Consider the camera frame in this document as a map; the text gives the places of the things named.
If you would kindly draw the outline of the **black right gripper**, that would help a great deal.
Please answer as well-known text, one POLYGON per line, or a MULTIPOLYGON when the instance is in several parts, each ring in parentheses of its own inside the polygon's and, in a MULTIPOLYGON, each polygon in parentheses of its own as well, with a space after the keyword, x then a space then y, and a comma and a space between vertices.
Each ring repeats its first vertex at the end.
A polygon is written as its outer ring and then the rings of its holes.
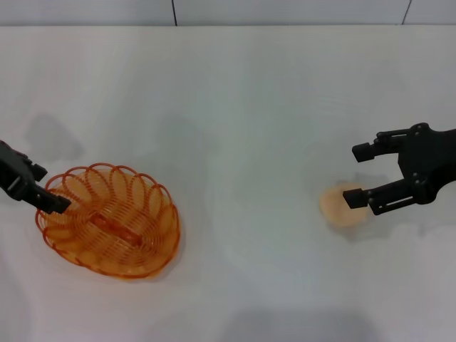
POLYGON ((357 162, 397 155, 404 179, 371 189, 344 190, 351 209, 369 207, 374 215, 413 204, 429 204, 455 181, 455 130, 436 131, 427 123, 379 132, 372 143, 352 147, 357 162))

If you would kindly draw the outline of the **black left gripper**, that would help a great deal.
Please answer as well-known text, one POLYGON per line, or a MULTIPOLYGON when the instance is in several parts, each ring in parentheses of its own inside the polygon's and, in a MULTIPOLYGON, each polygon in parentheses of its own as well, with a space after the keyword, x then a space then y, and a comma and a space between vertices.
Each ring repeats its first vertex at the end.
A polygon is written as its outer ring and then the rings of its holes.
POLYGON ((37 185, 48 171, 1 141, 1 189, 13 200, 24 201, 47 213, 63 214, 71 201, 37 185))

